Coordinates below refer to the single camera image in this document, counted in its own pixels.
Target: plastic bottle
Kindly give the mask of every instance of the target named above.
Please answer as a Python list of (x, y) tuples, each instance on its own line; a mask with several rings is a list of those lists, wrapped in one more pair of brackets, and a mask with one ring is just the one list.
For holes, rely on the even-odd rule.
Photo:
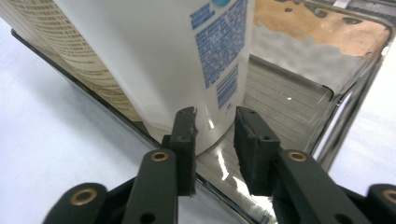
[(55, 0), (161, 141), (197, 108), (196, 153), (233, 123), (248, 72), (252, 0)]

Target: black bracket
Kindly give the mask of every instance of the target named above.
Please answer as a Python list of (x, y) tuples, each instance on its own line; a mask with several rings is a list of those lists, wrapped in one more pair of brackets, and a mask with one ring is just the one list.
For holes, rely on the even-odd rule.
[(177, 112), (162, 148), (147, 153), (137, 177), (107, 192), (85, 183), (71, 188), (44, 223), (177, 223), (177, 196), (195, 194), (196, 111)]
[(278, 223), (396, 223), (396, 187), (376, 185), (367, 198), (337, 186), (316, 161), (282, 150), (258, 113), (237, 107), (234, 147), (247, 188), (272, 196)]

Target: white surface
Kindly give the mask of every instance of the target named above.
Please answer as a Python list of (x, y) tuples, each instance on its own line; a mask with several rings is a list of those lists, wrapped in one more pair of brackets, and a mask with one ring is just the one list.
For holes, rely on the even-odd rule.
[(389, 61), (376, 77), (330, 171), (335, 182), (362, 195), (373, 184), (396, 185), (395, 84), (396, 67)]
[[(378, 75), (331, 170), (337, 183), (362, 194), (373, 183), (396, 184), (391, 65)], [(39, 223), (83, 182), (113, 189), (135, 176), (145, 152), (0, 20), (0, 223)], [(203, 193), (179, 201), (179, 223), (237, 223)]]
[[(68, 189), (113, 189), (147, 149), (10, 34), (0, 19), (0, 223), (40, 223)], [(179, 223), (237, 223), (202, 192)]]

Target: screw hole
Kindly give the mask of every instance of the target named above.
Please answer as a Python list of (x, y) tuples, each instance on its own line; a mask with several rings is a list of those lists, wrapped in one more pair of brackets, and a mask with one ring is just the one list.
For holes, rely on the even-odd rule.
[(140, 223), (152, 223), (155, 220), (155, 216), (152, 213), (145, 213), (140, 217)]
[(86, 203), (90, 203), (97, 196), (97, 192), (95, 189), (81, 189), (77, 191), (70, 198), (70, 203), (73, 205), (84, 205)]
[(153, 161), (166, 161), (168, 159), (168, 154), (164, 152), (156, 152), (151, 155)]
[(289, 158), (294, 161), (306, 161), (306, 156), (300, 152), (290, 152)]
[(342, 224), (352, 224), (352, 220), (344, 214), (336, 214), (335, 219)]

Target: stainless steel tray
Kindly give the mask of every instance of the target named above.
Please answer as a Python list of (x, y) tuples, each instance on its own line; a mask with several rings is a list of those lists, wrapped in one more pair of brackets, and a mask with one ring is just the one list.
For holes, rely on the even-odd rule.
[[(311, 153), (324, 168), (329, 168), (381, 65), (382, 50), (393, 38), (393, 30), (384, 21), (376, 21), (332, 7), (296, 1), (258, 0), (255, 15), (254, 32), (257, 38), (253, 39), (252, 44), (255, 49), (260, 48), (260, 50), (253, 50), (250, 56), (243, 106), (260, 113), (281, 139), (283, 148), (300, 149)], [(296, 21), (293, 16), (303, 19)], [(309, 23), (311, 25), (302, 24), (307, 21), (311, 22)], [(272, 23), (277, 24), (275, 27), (280, 27), (280, 29), (274, 29), (271, 26)], [(353, 31), (354, 35), (359, 32), (362, 34), (361, 28), (354, 26), (362, 23), (383, 27), (386, 32), (380, 33), (381, 36), (376, 36), (370, 42), (371, 45), (363, 49), (359, 48), (359, 43), (358, 45), (355, 43), (359, 40), (358, 38), (351, 39), (351, 35), (337, 33), (347, 28), (356, 29)], [(321, 24), (326, 25), (325, 29), (318, 33), (310, 33), (312, 27), (318, 27)], [(295, 27), (291, 33), (290, 26)], [(262, 36), (263, 32), (260, 29), (266, 29), (267, 35)], [(323, 32), (329, 32), (330, 29), (332, 33), (327, 35), (338, 37), (327, 40), (324, 38), (318, 42), (318, 38), (326, 36)], [(94, 100), (110, 116), (127, 126), (133, 134), (140, 136), (141, 141), (148, 148), (154, 149), (160, 145), (149, 136), (141, 122), (130, 121), (78, 80), (73, 74), (73, 69), (59, 55), (30, 45), (14, 31), (13, 34), (58, 70), (74, 87)], [(368, 35), (377, 34), (379, 33), (372, 30), (372, 34)], [(343, 40), (346, 36), (348, 39), (345, 39), (345, 43), (341, 43), (340, 46), (339, 40)], [(275, 39), (281, 38), (284, 38), (283, 42), (275, 42)], [(271, 49), (273, 46), (278, 46), (278, 49)], [(350, 70), (333, 69), (338, 73), (339, 71), (345, 72), (341, 76), (338, 74), (341, 79), (332, 82), (330, 78), (330, 82), (329, 80), (321, 82), (315, 74), (312, 77), (308, 73), (309, 69), (313, 71), (332, 69), (331, 62), (333, 61), (326, 58), (329, 51), (325, 49), (329, 48), (336, 55), (353, 57), (355, 63), (350, 66)], [(352, 55), (353, 53), (348, 51), (353, 48), (358, 49), (357, 55)], [(276, 55), (272, 57), (265, 55), (265, 52)], [(314, 66), (307, 70), (299, 70), (298, 64), (290, 66), (290, 62), (298, 60), (313, 63)], [(226, 204), (227, 208), (234, 210), (239, 217), (243, 218), (241, 220), (250, 223), (276, 221), (270, 198), (248, 195), (233, 149), (233, 127), (213, 147), (197, 157), (197, 173), (200, 186)]]

